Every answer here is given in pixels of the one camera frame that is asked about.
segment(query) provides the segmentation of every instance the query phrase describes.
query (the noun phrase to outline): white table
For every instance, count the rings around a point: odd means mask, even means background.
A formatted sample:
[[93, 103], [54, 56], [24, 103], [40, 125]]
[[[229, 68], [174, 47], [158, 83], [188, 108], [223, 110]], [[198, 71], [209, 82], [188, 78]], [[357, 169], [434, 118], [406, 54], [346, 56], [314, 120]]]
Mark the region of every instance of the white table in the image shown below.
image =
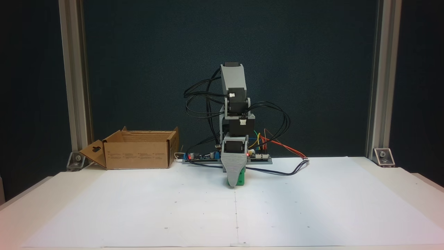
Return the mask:
[[[353, 157], [352, 160], [369, 171], [384, 185], [423, 213], [432, 222], [444, 228], [443, 192], [402, 168], [383, 169], [364, 157]], [[61, 211], [72, 199], [77, 197], [104, 172], [105, 170], [103, 168], [92, 165], [79, 172], [59, 173], [23, 197], [10, 203], [6, 207], [4, 206], [3, 209], [0, 210], [0, 249], [24, 249], [20, 246], [25, 240], [32, 236], [40, 227]], [[285, 249], [290, 248], [298, 250], [435, 250], [444, 249], [444, 245], [285, 247]], [[73, 248], [33, 249], [72, 250]], [[134, 248], [112, 249], [133, 250]], [[159, 249], [167, 250], [172, 248], [163, 247]], [[260, 249], [266, 250], [269, 249], [269, 247], [262, 247]]]

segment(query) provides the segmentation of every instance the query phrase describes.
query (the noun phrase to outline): circuit board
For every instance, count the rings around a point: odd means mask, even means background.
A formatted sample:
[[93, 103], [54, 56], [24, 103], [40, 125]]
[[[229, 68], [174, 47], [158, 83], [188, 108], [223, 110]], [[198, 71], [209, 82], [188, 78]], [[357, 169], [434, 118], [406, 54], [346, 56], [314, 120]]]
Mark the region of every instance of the circuit board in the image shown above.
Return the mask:
[[[219, 152], [215, 154], [200, 154], [200, 153], [190, 153], [188, 158], [183, 156], [182, 164], [190, 164], [189, 160], [200, 164], [221, 164]], [[273, 160], [269, 154], [251, 154], [247, 157], [247, 165], [257, 165], [257, 164], [273, 164]]]

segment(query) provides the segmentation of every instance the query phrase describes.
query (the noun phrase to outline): robotic arm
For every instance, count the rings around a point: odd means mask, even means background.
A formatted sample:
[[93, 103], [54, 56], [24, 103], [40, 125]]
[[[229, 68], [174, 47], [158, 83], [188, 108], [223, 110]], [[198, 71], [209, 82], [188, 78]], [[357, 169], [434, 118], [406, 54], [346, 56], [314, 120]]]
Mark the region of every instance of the robotic arm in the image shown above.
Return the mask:
[[[226, 62], [221, 65], [222, 89], [225, 104], [219, 115], [220, 142], [222, 144], [221, 162], [227, 173], [230, 186], [238, 184], [239, 175], [245, 172], [248, 154], [248, 135], [253, 133], [255, 116], [247, 109], [244, 67], [238, 62]], [[223, 130], [223, 120], [228, 121], [228, 130]]]

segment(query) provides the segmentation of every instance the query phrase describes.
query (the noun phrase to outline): aluminum frame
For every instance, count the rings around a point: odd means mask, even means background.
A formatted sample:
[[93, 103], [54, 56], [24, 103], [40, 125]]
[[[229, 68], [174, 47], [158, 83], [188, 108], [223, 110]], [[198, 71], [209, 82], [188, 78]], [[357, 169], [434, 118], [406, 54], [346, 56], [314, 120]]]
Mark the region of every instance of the aluminum frame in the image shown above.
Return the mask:
[[[365, 149], [369, 159], [374, 148], [389, 147], [401, 4], [402, 0], [378, 1]], [[59, 0], [59, 12], [71, 144], [77, 152], [93, 141], [83, 0]]]
[[93, 141], [82, 0], [59, 0], [72, 151]]
[[374, 148], [388, 148], [395, 89], [402, 0], [378, 2], [366, 157]]

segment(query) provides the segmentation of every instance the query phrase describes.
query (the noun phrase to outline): yellow wire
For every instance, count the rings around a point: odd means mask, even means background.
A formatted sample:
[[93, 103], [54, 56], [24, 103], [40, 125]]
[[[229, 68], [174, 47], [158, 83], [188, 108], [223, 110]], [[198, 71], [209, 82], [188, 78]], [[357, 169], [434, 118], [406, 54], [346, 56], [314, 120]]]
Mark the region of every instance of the yellow wire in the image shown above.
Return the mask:
[[258, 143], [258, 145], [259, 145], [259, 137], [261, 137], [261, 133], [258, 133], [258, 139], [256, 140], [256, 142]]
[[258, 134], [258, 138], [256, 139], [256, 141], [253, 143], [253, 145], [251, 145], [249, 148], [252, 148], [254, 145], [259, 144], [259, 137], [261, 136], [261, 133]]

